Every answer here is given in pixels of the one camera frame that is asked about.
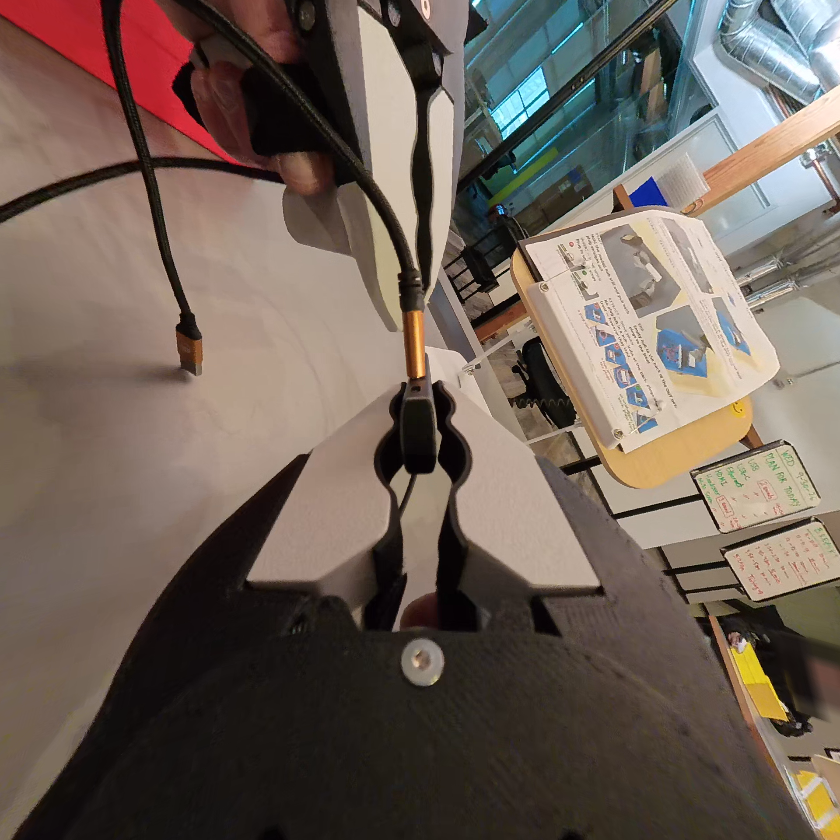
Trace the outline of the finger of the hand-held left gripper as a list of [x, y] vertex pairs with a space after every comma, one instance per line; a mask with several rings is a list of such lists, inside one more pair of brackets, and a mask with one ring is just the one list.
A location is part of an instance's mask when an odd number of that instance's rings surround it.
[[[371, 174], [401, 226], [427, 296], [427, 47], [347, 39], [283, 71]], [[286, 189], [283, 214], [301, 245], [351, 256], [385, 326], [401, 331], [400, 261], [385, 224], [341, 160], [335, 186], [314, 196]]]
[[435, 89], [421, 93], [421, 273], [428, 303], [443, 265], [464, 143], [465, 46], [442, 56]]

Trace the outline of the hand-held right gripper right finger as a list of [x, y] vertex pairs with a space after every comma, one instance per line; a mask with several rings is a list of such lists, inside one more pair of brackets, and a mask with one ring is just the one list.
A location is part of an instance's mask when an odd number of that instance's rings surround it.
[[602, 583], [523, 442], [467, 395], [434, 384], [438, 463], [451, 487], [437, 541], [440, 624], [483, 624], [508, 603], [599, 594]]

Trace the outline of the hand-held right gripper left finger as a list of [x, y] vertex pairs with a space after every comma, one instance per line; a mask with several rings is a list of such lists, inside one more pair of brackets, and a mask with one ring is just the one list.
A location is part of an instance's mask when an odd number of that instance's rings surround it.
[[248, 572], [250, 587], [339, 597], [362, 624], [395, 624], [407, 575], [407, 488], [394, 385], [306, 457]]

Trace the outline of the dark USB hub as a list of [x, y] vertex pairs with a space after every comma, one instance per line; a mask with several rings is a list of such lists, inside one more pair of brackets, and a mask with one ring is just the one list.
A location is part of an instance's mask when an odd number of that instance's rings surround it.
[[438, 460], [433, 384], [426, 375], [403, 385], [396, 417], [402, 462], [411, 475], [429, 475]]

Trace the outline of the thin black cable orange plug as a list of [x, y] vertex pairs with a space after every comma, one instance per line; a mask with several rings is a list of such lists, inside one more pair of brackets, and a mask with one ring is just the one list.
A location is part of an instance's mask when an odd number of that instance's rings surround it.
[[[274, 171], [216, 159], [211, 160], [200, 157], [185, 156], [154, 156], [151, 159], [151, 162], [155, 170], [220, 172], [243, 176], [248, 179], [250, 178], [263, 182], [284, 184], [281, 176]], [[95, 170], [73, 175], [58, 182], [47, 184], [2, 204], [1, 223], [5, 224], [6, 222], [26, 213], [31, 209], [70, 193], [96, 186], [107, 181], [119, 179], [124, 176], [139, 173], [140, 171], [141, 165], [139, 160], [124, 161], [116, 164], [109, 164]]]

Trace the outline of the red plastic bin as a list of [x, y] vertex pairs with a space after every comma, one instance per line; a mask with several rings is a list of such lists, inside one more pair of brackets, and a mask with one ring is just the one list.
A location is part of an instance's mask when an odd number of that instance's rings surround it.
[[[113, 87], [99, 1], [2, 1], [1, 15]], [[122, 2], [121, 25], [123, 56], [137, 104], [217, 157], [233, 162], [186, 113], [172, 90], [176, 73], [192, 51], [190, 42], [153, 1]]]

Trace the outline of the person's left hand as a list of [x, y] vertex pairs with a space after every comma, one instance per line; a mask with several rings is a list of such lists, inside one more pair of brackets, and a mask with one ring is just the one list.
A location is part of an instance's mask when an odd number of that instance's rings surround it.
[[[209, 2], [246, 32], [280, 65], [305, 60], [284, 2]], [[250, 142], [245, 100], [240, 81], [244, 71], [225, 61], [194, 69], [190, 83], [205, 130], [236, 161], [280, 175], [287, 188], [300, 196], [316, 196], [334, 185], [334, 165], [328, 154], [297, 151], [272, 157], [258, 155]]]

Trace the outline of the black office chair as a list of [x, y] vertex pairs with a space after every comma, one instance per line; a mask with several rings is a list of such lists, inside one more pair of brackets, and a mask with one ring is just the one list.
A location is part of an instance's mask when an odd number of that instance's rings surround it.
[[511, 367], [523, 385], [523, 391], [509, 397], [511, 406], [520, 409], [536, 407], [555, 427], [571, 427], [577, 420], [572, 400], [563, 389], [540, 337], [532, 338], [517, 351], [517, 362]]

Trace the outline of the white stand base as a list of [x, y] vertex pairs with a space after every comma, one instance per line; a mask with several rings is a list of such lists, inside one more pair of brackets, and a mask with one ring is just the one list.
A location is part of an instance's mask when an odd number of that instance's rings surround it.
[[446, 382], [458, 392], [462, 392], [477, 404], [486, 414], [490, 408], [473, 374], [466, 372], [465, 358], [454, 350], [440, 349], [434, 346], [425, 348], [427, 373], [432, 383]]

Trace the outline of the whiteboard with writing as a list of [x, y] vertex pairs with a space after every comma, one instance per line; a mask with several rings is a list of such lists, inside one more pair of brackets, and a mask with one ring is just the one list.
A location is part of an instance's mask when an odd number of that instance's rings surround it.
[[807, 518], [720, 549], [740, 592], [763, 603], [839, 582], [839, 548], [825, 523]]
[[689, 477], [721, 534], [801, 515], [822, 501], [795, 447], [782, 439], [695, 468]]

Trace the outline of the yellow plastic object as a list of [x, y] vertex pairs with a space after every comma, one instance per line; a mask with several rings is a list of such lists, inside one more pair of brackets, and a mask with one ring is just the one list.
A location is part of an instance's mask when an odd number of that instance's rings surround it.
[[729, 650], [740, 679], [759, 715], [773, 721], [787, 721], [789, 709], [763, 670], [753, 646], [741, 639], [737, 644], [730, 644]]

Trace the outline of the wooden workbench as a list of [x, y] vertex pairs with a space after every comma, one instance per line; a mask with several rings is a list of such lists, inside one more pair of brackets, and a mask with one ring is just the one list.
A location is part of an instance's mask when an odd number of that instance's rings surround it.
[[[838, 838], [838, 664], [782, 626], [775, 610], [707, 618], [712, 643], [752, 745], [771, 778], [819, 838]], [[762, 718], [730, 655], [749, 642], [783, 703], [787, 721]]]

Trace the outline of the wooden post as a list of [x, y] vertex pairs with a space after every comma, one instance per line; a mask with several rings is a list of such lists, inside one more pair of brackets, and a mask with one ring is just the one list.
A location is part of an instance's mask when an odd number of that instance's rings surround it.
[[[758, 139], [735, 151], [728, 158], [706, 170], [703, 177], [709, 191], [687, 205], [683, 213], [698, 217], [713, 207], [735, 196], [766, 175], [788, 164], [804, 153], [838, 133], [839, 129], [839, 87], [783, 120]], [[633, 208], [624, 185], [612, 190], [610, 202], [595, 218], [607, 215], [606, 211], [626, 211]], [[474, 326], [479, 342], [487, 341], [508, 330], [528, 316], [519, 293], [504, 300], [490, 310], [490, 314], [479, 318]]]

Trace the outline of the silver ventilation duct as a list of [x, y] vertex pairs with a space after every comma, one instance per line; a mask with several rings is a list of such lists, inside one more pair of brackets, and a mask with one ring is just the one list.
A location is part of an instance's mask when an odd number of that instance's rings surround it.
[[838, 2], [770, 2], [780, 20], [774, 24], [760, 13], [762, 1], [729, 1], [718, 25], [723, 52], [741, 68], [800, 104], [821, 97], [837, 82], [822, 82], [814, 72], [811, 53], [824, 27], [838, 16]]

